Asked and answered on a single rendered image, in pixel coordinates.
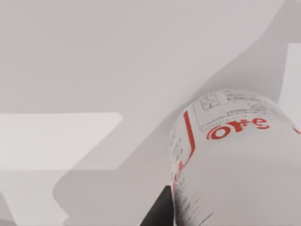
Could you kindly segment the white and red can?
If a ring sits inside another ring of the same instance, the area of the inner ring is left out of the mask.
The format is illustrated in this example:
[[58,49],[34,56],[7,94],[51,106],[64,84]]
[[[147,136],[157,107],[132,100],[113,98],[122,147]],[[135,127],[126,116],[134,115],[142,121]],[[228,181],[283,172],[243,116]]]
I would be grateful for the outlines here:
[[205,94],[169,142],[176,226],[301,226],[301,128],[267,97]]

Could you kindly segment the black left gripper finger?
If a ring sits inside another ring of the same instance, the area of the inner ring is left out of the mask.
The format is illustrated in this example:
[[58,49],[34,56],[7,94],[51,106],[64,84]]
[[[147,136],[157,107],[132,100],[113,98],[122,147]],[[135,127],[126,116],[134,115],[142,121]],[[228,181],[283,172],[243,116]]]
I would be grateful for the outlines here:
[[142,226],[174,226],[171,186],[165,186],[146,216]]

